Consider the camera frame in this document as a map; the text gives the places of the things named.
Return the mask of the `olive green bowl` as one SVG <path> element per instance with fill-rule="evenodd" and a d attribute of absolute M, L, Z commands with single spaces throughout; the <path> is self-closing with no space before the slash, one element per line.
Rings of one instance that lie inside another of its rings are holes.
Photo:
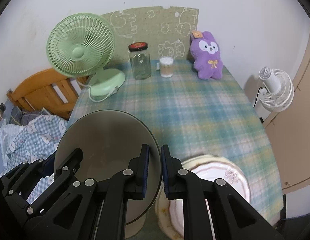
<path fill-rule="evenodd" d="M 75 176 L 83 182 L 88 178 L 102 181 L 126 169 L 129 161 L 140 155 L 143 144 L 149 146 L 146 196 L 129 200 L 126 223 L 142 217 L 152 206 L 162 181 L 160 150 L 148 127 L 135 116 L 116 110 L 101 110 L 87 114 L 64 133 L 54 160 L 54 168 L 62 165 L 75 148 L 83 159 Z"/>

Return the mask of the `blue checkered blanket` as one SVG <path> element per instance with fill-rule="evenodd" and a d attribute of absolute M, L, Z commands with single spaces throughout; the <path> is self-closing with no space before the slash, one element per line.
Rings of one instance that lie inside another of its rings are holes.
<path fill-rule="evenodd" d="M 26 126 L 4 124 L 0 128 L 3 176 L 23 161 L 47 159 L 66 132 L 67 121 L 56 115 L 40 115 Z"/>

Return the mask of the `floral rimmed plate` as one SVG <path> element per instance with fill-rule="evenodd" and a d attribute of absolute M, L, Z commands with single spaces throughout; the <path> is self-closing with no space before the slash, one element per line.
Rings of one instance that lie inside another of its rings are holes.
<path fill-rule="evenodd" d="M 231 185 L 247 202 L 250 202 L 250 188 L 242 170 L 224 157 L 203 155 L 182 162 L 182 167 L 199 178 L 216 181 L 218 185 Z M 169 205 L 170 221 L 174 230 L 184 236 L 183 201 L 171 200 Z"/>

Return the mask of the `cream plate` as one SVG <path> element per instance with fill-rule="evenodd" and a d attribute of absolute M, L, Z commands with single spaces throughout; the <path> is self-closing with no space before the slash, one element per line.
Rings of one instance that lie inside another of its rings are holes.
<path fill-rule="evenodd" d="M 225 157 L 201 155 L 183 161 L 182 166 L 201 179 L 215 181 L 222 178 L 232 186 L 240 185 L 241 169 Z M 163 186 L 156 200 L 155 212 L 163 233 L 170 239 L 184 238 L 183 201 L 181 199 L 168 200 Z"/>

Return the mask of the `wooden bed headboard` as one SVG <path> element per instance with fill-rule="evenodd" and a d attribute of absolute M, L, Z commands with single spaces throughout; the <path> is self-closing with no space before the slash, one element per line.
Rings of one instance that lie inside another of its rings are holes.
<path fill-rule="evenodd" d="M 72 80 L 49 68 L 26 78 L 15 90 L 7 92 L 10 102 L 27 111 L 46 109 L 69 119 L 87 77 Z"/>

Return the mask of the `plaid tablecloth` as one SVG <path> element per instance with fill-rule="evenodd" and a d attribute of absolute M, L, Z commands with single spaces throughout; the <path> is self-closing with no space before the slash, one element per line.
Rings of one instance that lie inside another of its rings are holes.
<path fill-rule="evenodd" d="M 220 81 L 200 80 L 188 61 L 178 61 L 173 77 L 157 71 L 145 80 L 133 77 L 129 63 L 118 65 L 126 81 L 110 98 L 92 102 L 82 90 L 69 122 L 100 110 L 117 109 L 141 120 L 159 145 L 187 160 L 211 154 L 226 157 L 246 176 L 250 202 L 270 223 L 280 219 L 284 203 L 278 167 L 252 104 L 227 69 Z"/>

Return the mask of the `beige door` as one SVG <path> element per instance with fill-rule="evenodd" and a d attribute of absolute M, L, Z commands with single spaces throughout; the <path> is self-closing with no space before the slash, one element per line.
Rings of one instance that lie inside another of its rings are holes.
<path fill-rule="evenodd" d="M 284 194 L 310 185 L 310 36 L 293 84 L 291 105 L 283 112 L 271 113 L 263 124 Z"/>

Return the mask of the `green desk fan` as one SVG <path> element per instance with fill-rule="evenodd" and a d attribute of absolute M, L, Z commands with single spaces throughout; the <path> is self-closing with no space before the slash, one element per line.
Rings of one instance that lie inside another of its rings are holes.
<path fill-rule="evenodd" d="M 90 76 L 89 98 L 102 102 L 125 82 L 123 71 L 106 68 L 115 49 L 110 24 L 92 13 L 78 13 L 61 20 L 51 31 L 46 54 L 54 70 L 67 77 Z"/>

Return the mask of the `white floor fan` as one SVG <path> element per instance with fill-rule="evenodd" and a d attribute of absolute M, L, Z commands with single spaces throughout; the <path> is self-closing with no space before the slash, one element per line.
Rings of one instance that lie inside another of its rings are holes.
<path fill-rule="evenodd" d="M 294 86 L 290 76 L 282 69 L 264 67 L 259 71 L 259 79 L 267 92 L 261 97 L 262 106 L 270 112 L 282 112 L 293 101 Z"/>

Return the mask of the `glass jar black lid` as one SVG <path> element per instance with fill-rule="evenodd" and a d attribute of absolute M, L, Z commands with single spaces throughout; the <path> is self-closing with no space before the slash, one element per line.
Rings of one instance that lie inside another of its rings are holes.
<path fill-rule="evenodd" d="M 146 42 L 135 42 L 128 46 L 130 65 L 136 80 L 147 79 L 151 76 L 150 55 Z"/>

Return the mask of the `cotton swab container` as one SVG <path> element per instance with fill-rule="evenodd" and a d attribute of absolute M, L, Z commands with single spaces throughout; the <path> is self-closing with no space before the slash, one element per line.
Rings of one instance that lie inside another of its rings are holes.
<path fill-rule="evenodd" d="M 170 78 L 173 76 L 173 64 L 174 59 L 169 56 L 164 56 L 159 59 L 159 71 L 160 75 L 164 78 Z"/>

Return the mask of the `purple plush bunny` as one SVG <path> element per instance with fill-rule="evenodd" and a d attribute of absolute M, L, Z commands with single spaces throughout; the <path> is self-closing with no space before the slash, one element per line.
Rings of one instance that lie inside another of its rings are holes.
<path fill-rule="evenodd" d="M 194 58 L 194 69 L 201 80 L 222 79 L 223 62 L 220 46 L 209 31 L 193 31 L 190 36 L 190 53 Z"/>

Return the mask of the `wall outlet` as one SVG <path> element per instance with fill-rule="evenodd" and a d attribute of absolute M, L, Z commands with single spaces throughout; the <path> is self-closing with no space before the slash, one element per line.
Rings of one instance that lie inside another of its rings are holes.
<path fill-rule="evenodd" d="M 4 103 L 0 104 L 0 121 L 5 117 L 6 106 Z"/>

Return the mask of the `green cartoon wall mat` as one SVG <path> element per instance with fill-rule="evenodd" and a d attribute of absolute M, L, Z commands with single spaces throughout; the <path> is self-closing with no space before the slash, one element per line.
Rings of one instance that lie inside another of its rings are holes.
<path fill-rule="evenodd" d="M 103 17 L 115 35 L 110 66 L 130 61 L 128 46 L 146 42 L 151 60 L 163 56 L 190 58 L 190 35 L 197 30 L 199 10 L 188 7 L 141 7 L 114 11 Z"/>

